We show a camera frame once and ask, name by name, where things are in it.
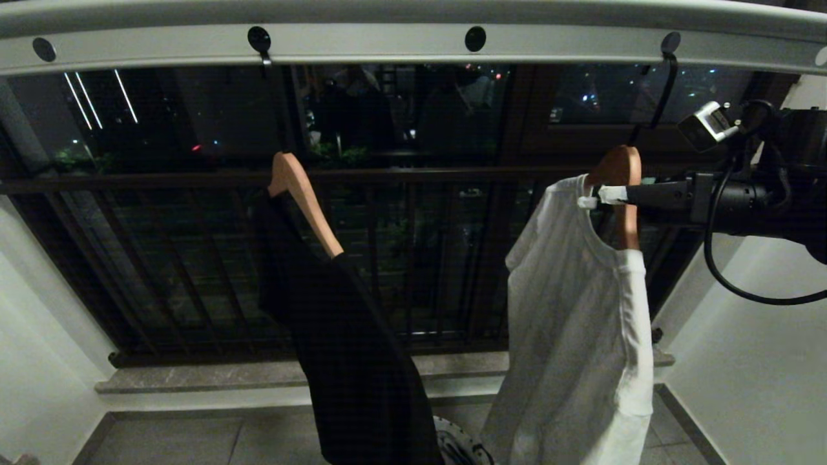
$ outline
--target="white wall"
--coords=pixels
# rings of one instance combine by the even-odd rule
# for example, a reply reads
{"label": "white wall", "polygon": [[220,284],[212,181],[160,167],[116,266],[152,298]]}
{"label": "white wall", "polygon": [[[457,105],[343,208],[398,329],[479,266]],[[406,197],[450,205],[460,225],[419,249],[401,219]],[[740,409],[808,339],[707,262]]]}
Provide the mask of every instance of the white wall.
{"label": "white wall", "polygon": [[8,199],[0,198],[0,454],[71,463],[106,409],[105,338]]}
{"label": "white wall", "polygon": [[[826,103],[827,78],[805,76],[785,106]],[[827,289],[827,266],[803,246],[716,240],[724,275],[747,291]],[[827,463],[827,301],[774,307],[712,283],[697,256],[655,321],[677,359],[667,385],[730,464]]]}

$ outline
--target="black shirt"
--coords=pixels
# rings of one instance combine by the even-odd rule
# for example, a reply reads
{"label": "black shirt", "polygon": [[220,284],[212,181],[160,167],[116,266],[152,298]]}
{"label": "black shirt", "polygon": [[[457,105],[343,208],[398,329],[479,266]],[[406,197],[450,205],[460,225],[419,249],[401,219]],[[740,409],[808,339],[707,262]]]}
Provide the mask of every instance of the black shirt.
{"label": "black shirt", "polygon": [[322,455],[339,464],[441,464],[422,381],[345,254],[318,259],[285,202],[256,205],[261,309],[289,328]]}

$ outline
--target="clothes hanger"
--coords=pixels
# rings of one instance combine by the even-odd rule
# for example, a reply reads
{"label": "clothes hanger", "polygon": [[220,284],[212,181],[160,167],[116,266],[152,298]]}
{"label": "clothes hanger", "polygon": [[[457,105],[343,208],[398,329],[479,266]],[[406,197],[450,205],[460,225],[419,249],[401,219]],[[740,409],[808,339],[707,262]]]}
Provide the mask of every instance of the clothes hanger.
{"label": "clothes hanger", "polygon": [[[640,185],[642,171],[638,149],[617,146],[606,152],[600,163],[586,176],[583,186],[591,189],[597,185]],[[620,250],[640,250],[637,205],[615,205],[614,217]]]}
{"label": "clothes hanger", "polygon": [[273,177],[267,192],[273,198],[282,192],[289,191],[299,205],[302,214],[310,223],[310,227],[322,243],[327,256],[334,258],[344,252],[342,245],[333,234],[330,225],[324,218],[322,208],[316,200],[313,186],[310,184],[307,173],[302,164],[292,153],[279,152],[273,156]]}

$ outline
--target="black cable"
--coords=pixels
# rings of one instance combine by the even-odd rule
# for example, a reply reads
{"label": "black cable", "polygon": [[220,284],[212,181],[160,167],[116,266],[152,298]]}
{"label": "black cable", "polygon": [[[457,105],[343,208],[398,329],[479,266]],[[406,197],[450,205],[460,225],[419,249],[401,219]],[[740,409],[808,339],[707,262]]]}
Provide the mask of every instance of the black cable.
{"label": "black cable", "polygon": [[721,178],[721,181],[716,186],[716,191],[714,194],[714,198],[712,203],[710,204],[710,213],[709,217],[707,218],[706,222],[706,231],[704,234],[704,258],[706,260],[706,266],[710,269],[710,273],[715,279],[727,290],[730,292],[743,297],[747,300],[751,300],[753,302],[758,302],[760,304],[769,304],[769,305],[799,305],[799,304],[809,304],[810,302],[816,302],[817,300],[822,300],[827,298],[827,290],[822,290],[821,292],[816,292],[810,295],[804,295],[801,297],[793,297],[790,299],[773,299],[770,297],[762,297],[760,295],[751,294],[745,290],[741,290],[738,287],[735,287],[732,283],[726,280],[723,275],[721,275],[718,267],[715,265],[715,260],[712,257],[712,232],[714,229],[715,223],[715,214],[718,211],[718,202],[721,199],[721,195],[724,192],[724,187],[726,187],[727,182],[729,182],[729,177],[732,175],[732,172],[735,167],[735,162],[732,160],[729,163],[729,167],[727,168],[726,172],[724,173],[724,177]]}

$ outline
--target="balcony railing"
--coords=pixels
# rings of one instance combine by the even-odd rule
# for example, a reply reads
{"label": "balcony railing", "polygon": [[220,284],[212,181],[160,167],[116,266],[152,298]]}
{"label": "balcony railing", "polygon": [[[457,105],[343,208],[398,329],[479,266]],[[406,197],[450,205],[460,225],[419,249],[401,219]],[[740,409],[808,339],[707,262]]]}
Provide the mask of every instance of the balcony railing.
{"label": "balcony railing", "polygon": [[[328,222],[411,352],[505,348],[504,254],[546,185],[587,167],[309,173]],[[249,210],[266,173],[12,180],[45,198],[114,308],[90,309],[118,366],[292,356],[257,307]],[[300,215],[300,230],[314,239]],[[71,270],[62,270],[65,274]]]}

